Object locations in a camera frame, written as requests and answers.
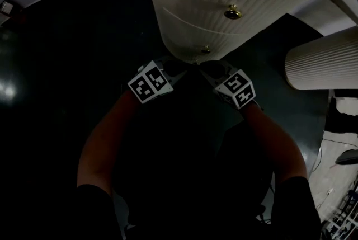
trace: wire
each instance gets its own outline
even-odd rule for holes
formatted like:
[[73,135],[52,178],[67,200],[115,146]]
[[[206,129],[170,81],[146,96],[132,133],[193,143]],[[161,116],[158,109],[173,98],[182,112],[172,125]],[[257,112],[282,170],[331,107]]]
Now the wire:
[[271,189],[272,193],[275,195],[275,190],[272,188],[271,184],[270,184],[270,189]]
[[271,222],[271,218],[264,219],[262,214],[260,214],[260,219],[261,219],[261,222],[265,223],[265,224],[268,224],[269,222]]
[[315,171],[316,171],[316,169],[319,167],[319,165],[321,164],[321,161],[322,161],[322,155],[323,155],[322,148],[320,148],[319,150],[321,151],[321,158],[319,159],[318,165],[315,167],[315,169],[314,169],[312,172],[315,172]]
[[[340,144],[348,144],[348,143],[344,143],[344,142],[337,142],[337,141],[331,140],[331,139],[323,139],[323,140],[327,140],[329,142],[334,142],[334,143],[340,143]],[[349,144],[349,145],[353,145],[354,147],[358,148],[358,145],[355,145],[355,144]]]
[[321,206],[322,206],[322,204],[325,202],[325,200],[327,199],[327,197],[330,195],[331,193],[330,192],[328,192],[327,193],[327,195],[326,195],[326,197],[323,199],[323,201],[321,202],[321,204],[319,204],[317,207],[316,207],[316,210],[318,211],[319,209],[321,209]]

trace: dark green floor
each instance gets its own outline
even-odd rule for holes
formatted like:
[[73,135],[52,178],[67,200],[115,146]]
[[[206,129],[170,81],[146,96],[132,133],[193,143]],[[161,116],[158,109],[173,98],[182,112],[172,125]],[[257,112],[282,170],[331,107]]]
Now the dark green floor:
[[[70,203],[81,147],[120,96],[121,85],[168,51],[151,0],[43,0],[25,12],[26,25],[16,35],[5,32],[7,40],[0,43],[0,79],[13,80],[17,91],[12,102],[1,101],[0,118],[3,143],[17,156],[16,165],[9,165],[26,183],[23,199],[47,215]],[[296,140],[308,170],[321,143],[328,92],[290,88],[283,64],[289,49],[319,37],[286,15],[225,57],[253,80],[257,101]],[[135,177],[151,164],[148,173],[177,177],[185,186],[182,172],[200,177],[225,131],[240,121],[200,75],[188,75],[173,94],[143,106],[134,137],[124,145],[122,157],[130,165],[120,173]],[[158,138],[151,131],[154,122],[167,133],[160,145],[148,147],[142,131]],[[165,157],[151,163],[148,155]]]

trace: brass door knob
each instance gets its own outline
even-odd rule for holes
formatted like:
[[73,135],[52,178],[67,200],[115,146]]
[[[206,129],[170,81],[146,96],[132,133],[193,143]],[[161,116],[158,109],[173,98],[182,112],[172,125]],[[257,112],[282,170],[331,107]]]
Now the brass door knob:
[[205,45],[205,46],[202,47],[201,52],[204,53],[204,54],[209,54],[211,51],[210,51],[209,46]]
[[242,17],[241,12],[236,9],[236,5],[230,5],[229,10],[225,11],[224,15],[225,17],[232,20],[236,20]]

